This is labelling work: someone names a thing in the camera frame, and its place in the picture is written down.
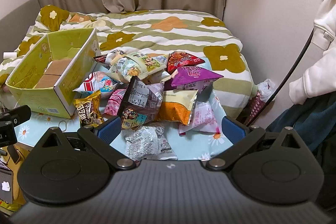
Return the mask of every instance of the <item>snack bag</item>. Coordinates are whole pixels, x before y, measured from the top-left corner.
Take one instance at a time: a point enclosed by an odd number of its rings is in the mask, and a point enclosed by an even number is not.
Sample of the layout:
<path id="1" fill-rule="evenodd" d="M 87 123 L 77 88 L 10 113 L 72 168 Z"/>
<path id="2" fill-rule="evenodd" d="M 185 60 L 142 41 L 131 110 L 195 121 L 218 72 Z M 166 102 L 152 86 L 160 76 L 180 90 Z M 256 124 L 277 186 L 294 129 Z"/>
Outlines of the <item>snack bag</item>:
<path id="1" fill-rule="evenodd" d="M 93 92 L 100 90 L 101 99 L 105 99 L 111 96 L 117 85 L 118 82 L 108 77 L 104 72 L 95 71 L 90 73 L 89 77 L 73 91 L 77 91 L 88 96 Z"/>
<path id="2" fill-rule="evenodd" d="M 120 58 L 126 55 L 127 53 L 122 50 L 114 50 L 108 54 L 96 56 L 93 59 L 98 63 L 106 64 L 106 67 L 109 69 L 112 65 L 117 63 Z"/>
<path id="3" fill-rule="evenodd" d="M 179 125 L 178 133 L 184 135 L 188 130 L 202 131 L 209 133 L 219 133 L 217 121 L 213 115 L 213 111 L 209 102 L 196 102 L 190 124 L 185 126 Z"/>
<path id="4" fill-rule="evenodd" d="M 143 82 L 146 85 L 151 85 L 151 84 L 158 84 L 161 82 L 168 81 L 171 78 L 171 75 L 165 71 L 165 70 L 160 70 L 153 75 L 150 75 L 149 77 L 145 78 Z"/>
<path id="5" fill-rule="evenodd" d="M 169 58 L 169 54 L 162 54 L 162 55 L 158 55 L 158 56 L 154 56 L 153 54 L 146 54 L 149 57 L 155 59 L 156 61 L 162 63 L 165 65 L 165 68 L 168 65 L 168 58 Z"/>
<path id="6" fill-rule="evenodd" d="M 173 79 L 166 82 L 165 90 L 198 90 L 201 93 L 208 85 L 224 77 L 200 67 L 180 67 Z"/>
<path id="7" fill-rule="evenodd" d="M 177 160 L 175 152 L 163 135 L 164 124 L 160 122 L 124 129 L 125 155 L 132 160 Z"/>
<path id="8" fill-rule="evenodd" d="M 168 90 L 163 92 L 162 106 L 156 121 L 173 121 L 189 125 L 197 90 Z"/>
<path id="9" fill-rule="evenodd" d="M 118 110 L 122 128 L 154 121 L 162 104 L 163 83 L 145 85 L 133 76 Z"/>
<path id="10" fill-rule="evenodd" d="M 100 90 L 97 90 L 86 98 L 73 100 L 82 127 L 87 125 L 97 127 L 104 122 L 99 111 L 99 103 Z"/>
<path id="11" fill-rule="evenodd" d="M 125 92 L 126 89 L 115 90 L 107 102 L 104 113 L 116 116 Z"/>
<path id="12" fill-rule="evenodd" d="M 172 74 L 177 68 L 183 66 L 195 66 L 205 61 L 186 52 L 173 52 L 169 56 L 167 72 Z"/>
<path id="13" fill-rule="evenodd" d="M 141 52 L 133 52 L 119 59 L 106 74 L 117 81 L 128 83 L 132 76 L 138 76 L 140 80 L 143 80 L 165 68 L 164 63 Z"/>

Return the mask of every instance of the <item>white hoodie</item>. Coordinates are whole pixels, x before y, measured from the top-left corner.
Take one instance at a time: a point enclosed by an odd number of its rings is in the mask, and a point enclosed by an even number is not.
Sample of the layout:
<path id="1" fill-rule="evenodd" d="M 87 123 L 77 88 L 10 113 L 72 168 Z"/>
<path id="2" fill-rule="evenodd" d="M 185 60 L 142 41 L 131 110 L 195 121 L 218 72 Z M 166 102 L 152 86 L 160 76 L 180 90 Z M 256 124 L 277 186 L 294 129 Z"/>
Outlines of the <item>white hoodie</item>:
<path id="1" fill-rule="evenodd" d="M 325 52 L 323 57 L 305 71 L 303 77 L 289 84 L 294 104 L 336 90 L 336 0 L 322 0 L 314 20 L 312 43 Z"/>

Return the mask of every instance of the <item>yellow snack bag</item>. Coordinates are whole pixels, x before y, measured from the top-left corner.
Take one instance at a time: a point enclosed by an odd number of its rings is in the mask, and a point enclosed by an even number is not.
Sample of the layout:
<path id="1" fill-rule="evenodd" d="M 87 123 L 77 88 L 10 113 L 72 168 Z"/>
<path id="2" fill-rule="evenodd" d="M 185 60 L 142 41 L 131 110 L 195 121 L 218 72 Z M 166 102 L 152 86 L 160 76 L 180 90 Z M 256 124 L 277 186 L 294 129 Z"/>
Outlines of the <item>yellow snack bag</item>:
<path id="1" fill-rule="evenodd" d="M 99 111 L 100 96 L 100 90 L 97 90 L 86 98 L 73 100 L 82 127 L 87 125 L 97 127 L 104 122 Z"/>

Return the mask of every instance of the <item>floral comforter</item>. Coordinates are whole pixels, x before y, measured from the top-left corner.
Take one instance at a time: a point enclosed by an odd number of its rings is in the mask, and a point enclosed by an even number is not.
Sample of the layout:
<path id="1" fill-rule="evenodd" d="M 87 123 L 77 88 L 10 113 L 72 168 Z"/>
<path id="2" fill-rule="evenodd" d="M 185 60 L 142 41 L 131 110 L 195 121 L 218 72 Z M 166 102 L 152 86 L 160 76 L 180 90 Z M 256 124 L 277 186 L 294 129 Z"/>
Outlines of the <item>floral comforter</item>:
<path id="1" fill-rule="evenodd" d="M 256 93 L 243 47 L 225 24 L 213 15 L 184 10 L 143 10 L 121 14 L 81 14 L 48 5 L 41 9 L 19 45 L 16 60 L 0 65 L 0 84 L 44 33 L 95 27 L 102 53 L 121 49 L 130 53 L 166 54 L 181 50 L 207 57 L 214 72 L 224 77 L 213 87 L 227 115 L 236 118 Z"/>

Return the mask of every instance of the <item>orange snack bag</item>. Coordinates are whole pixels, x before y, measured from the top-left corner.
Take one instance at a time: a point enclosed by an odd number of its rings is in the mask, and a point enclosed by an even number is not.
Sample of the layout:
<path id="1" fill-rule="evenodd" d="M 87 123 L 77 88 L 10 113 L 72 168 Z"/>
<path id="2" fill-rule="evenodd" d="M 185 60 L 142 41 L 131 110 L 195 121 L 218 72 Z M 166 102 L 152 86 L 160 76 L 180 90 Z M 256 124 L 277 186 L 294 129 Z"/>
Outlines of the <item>orange snack bag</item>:
<path id="1" fill-rule="evenodd" d="M 162 105 L 156 121 L 181 122 L 189 125 L 197 90 L 167 90 L 163 92 Z"/>

